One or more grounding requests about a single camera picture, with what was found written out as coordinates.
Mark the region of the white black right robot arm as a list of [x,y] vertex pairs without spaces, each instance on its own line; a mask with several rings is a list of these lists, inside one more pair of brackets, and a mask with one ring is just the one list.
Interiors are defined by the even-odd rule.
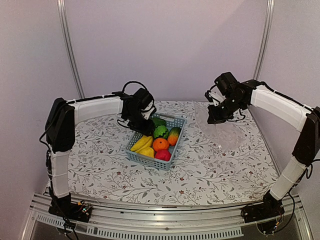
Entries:
[[227,130],[227,122],[236,122],[234,113],[249,107],[262,109],[296,130],[295,145],[290,159],[271,189],[264,195],[264,203],[258,213],[269,218],[278,210],[278,203],[299,184],[303,176],[312,171],[320,150],[320,108],[310,107],[272,89],[266,82],[250,79],[239,82],[231,72],[222,73],[214,80],[224,97],[222,102],[208,106],[208,124],[215,129],[209,133],[218,141],[220,148],[235,145],[235,134]]

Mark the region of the yellow toy lemon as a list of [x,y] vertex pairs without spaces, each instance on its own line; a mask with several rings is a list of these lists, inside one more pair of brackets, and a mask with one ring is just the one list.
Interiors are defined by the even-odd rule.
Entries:
[[137,154],[143,155],[143,156],[147,156],[150,158],[154,158],[155,157],[155,151],[152,147],[144,147],[142,149],[139,149],[138,151],[136,151]]

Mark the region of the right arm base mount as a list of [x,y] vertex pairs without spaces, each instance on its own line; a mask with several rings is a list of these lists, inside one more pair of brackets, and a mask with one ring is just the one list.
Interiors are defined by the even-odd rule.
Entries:
[[272,218],[270,221],[264,221],[257,225],[258,230],[265,235],[274,234],[280,225],[280,220],[285,213],[281,200],[276,200],[270,193],[270,190],[262,198],[262,203],[247,204],[241,209],[240,215],[245,223],[257,222]]

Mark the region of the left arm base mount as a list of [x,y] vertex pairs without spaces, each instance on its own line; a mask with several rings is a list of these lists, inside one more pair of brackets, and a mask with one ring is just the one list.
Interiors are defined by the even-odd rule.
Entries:
[[77,203],[72,202],[71,195],[69,194],[62,198],[53,196],[48,212],[58,217],[88,223],[92,210],[92,205],[85,203],[84,200]]

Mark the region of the clear zip top bag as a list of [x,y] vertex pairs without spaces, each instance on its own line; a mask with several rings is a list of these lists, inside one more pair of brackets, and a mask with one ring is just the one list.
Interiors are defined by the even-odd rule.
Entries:
[[233,150],[246,141],[244,133],[233,123],[209,124],[208,107],[193,102],[195,121],[204,135],[222,150]]

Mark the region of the red toy apple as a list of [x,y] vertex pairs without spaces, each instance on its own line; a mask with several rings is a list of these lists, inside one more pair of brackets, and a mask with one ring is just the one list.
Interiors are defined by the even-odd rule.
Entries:
[[155,159],[162,160],[165,162],[170,161],[171,153],[167,149],[161,149],[155,154]]

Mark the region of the orange toy orange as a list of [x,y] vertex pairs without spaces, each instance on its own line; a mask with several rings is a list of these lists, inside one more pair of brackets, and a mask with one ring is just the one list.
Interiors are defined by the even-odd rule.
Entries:
[[169,142],[164,138],[156,138],[153,141],[152,147],[155,152],[158,152],[159,150],[168,150],[170,147]]

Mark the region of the yellow toy banana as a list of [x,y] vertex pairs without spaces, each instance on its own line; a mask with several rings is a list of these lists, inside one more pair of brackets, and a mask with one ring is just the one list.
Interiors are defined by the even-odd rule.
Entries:
[[132,152],[138,152],[144,148],[151,147],[153,144],[153,137],[143,135],[130,149]]

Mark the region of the green toy watermelon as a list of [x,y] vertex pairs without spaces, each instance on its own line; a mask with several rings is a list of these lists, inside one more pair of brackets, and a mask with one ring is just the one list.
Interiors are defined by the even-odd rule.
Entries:
[[167,139],[169,136],[169,130],[165,125],[158,125],[153,132],[153,138],[163,138]]

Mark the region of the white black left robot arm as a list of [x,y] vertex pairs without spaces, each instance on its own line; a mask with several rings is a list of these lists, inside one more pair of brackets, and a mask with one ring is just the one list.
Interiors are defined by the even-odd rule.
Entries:
[[155,128],[150,116],[155,112],[154,97],[145,88],[132,95],[115,91],[80,100],[55,99],[42,136],[45,138],[43,144],[48,148],[46,167],[50,189],[58,199],[54,207],[63,217],[70,217],[75,211],[74,205],[65,197],[70,194],[68,164],[76,140],[76,126],[93,118],[119,114],[127,123],[126,128],[150,136]]

